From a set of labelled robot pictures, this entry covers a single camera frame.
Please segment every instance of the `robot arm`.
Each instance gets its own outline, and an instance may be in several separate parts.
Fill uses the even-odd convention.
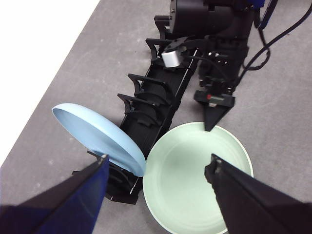
[[[233,92],[239,71],[248,54],[248,38],[254,22],[261,30],[267,25],[278,0],[272,0],[263,19],[264,0],[172,0],[171,34],[180,38],[162,53],[166,67],[178,67],[186,59],[202,60],[199,85],[194,99],[203,105],[205,129],[210,131],[234,106]],[[201,57],[187,51],[198,48]]]

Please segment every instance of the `bowl rim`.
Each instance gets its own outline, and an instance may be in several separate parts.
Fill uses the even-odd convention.
[[[204,122],[189,122],[189,123],[184,123],[184,124],[181,124],[181,125],[179,125],[179,126],[176,126],[176,127],[172,128],[171,130],[169,130],[168,132],[166,132],[166,133],[155,143],[155,145],[152,147],[150,153],[153,151],[154,147],[157,147],[157,145],[159,144],[160,140],[161,140],[165,135],[167,135],[169,132],[171,132],[172,130],[175,130],[175,129],[184,127],[184,126],[186,126],[186,125],[193,125],[193,124],[204,124]],[[218,128],[218,129],[220,129],[220,130],[222,130],[222,131],[224,131],[224,132],[227,133],[228,135],[230,135],[230,136],[238,143],[238,145],[242,148],[242,150],[243,150],[243,152],[244,152],[244,154],[245,154],[245,156],[246,156],[246,158],[247,158],[248,164],[249,164],[249,168],[250,168],[250,171],[251,171],[251,177],[254,177],[254,170],[253,170],[252,162],[251,162],[251,160],[250,160],[250,158],[249,158],[249,155],[248,155],[248,153],[247,153],[245,147],[242,145],[242,143],[241,143],[232,133],[230,133],[228,130],[226,130],[226,129],[224,129],[224,128],[218,126],[218,125],[216,125],[215,127]],[[148,200],[146,199],[146,194],[145,194],[145,192],[144,192],[144,187],[145,187],[145,186],[144,186],[144,184],[145,184],[145,182],[144,182],[145,179],[144,179],[144,178],[145,178],[145,177],[143,177],[143,194],[144,194],[144,199],[145,199],[146,205],[147,205],[147,207],[148,207],[150,213],[152,214],[153,218],[154,218],[165,230],[169,231],[169,232],[172,233],[172,234],[178,234],[178,233],[176,233],[175,231],[171,230],[170,228],[166,227],[166,226],[155,216],[154,212],[151,210],[151,206],[150,206]],[[224,229],[224,230],[222,230],[222,231],[220,231],[220,232],[218,232],[218,233],[215,233],[215,234],[225,234],[227,231],[228,231],[228,229],[226,228],[226,229]]]

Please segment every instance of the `mint green bowl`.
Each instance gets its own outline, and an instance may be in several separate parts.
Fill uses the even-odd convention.
[[[215,193],[204,176],[212,153],[254,175],[243,145],[219,126],[206,132],[203,123],[183,124],[166,133],[152,148],[143,177],[144,197],[153,217],[169,232],[227,231]]]

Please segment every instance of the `dish rack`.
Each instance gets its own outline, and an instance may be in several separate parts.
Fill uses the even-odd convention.
[[[156,141],[172,123],[181,98],[197,68],[197,61],[189,59],[179,67],[166,68],[161,58],[164,48],[180,37],[169,33],[169,16],[155,16],[160,39],[146,39],[151,49],[151,65],[145,76],[128,74],[134,83],[134,96],[118,94],[125,104],[125,117],[120,128],[138,145],[147,158]],[[196,49],[192,56],[200,56]],[[111,201],[136,204],[142,190],[142,178],[110,162],[106,197]]]

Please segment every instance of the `floor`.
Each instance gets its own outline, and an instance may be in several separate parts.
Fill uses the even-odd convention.
[[[7,36],[2,36],[0,43],[0,106],[10,114],[0,117],[0,166],[98,3],[99,0],[1,3],[1,34]]]
[[[280,1],[265,29],[267,39],[297,21],[309,5],[309,0]],[[1,168],[2,204],[19,204],[94,160],[58,124],[51,108],[73,102],[119,125],[124,105],[117,93],[133,94],[127,74],[145,74],[150,55],[144,40],[158,37],[153,17],[168,10],[165,0],[99,3]],[[255,178],[301,201],[312,200],[311,34],[309,18],[275,44],[270,62],[245,76],[235,92],[236,106],[219,123],[245,146]],[[251,56],[261,46],[255,30],[249,44]],[[195,74],[172,127],[203,121],[201,107],[193,100],[196,89]],[[105,199],[94,233],[167,232],[140,193],[135,206]]]

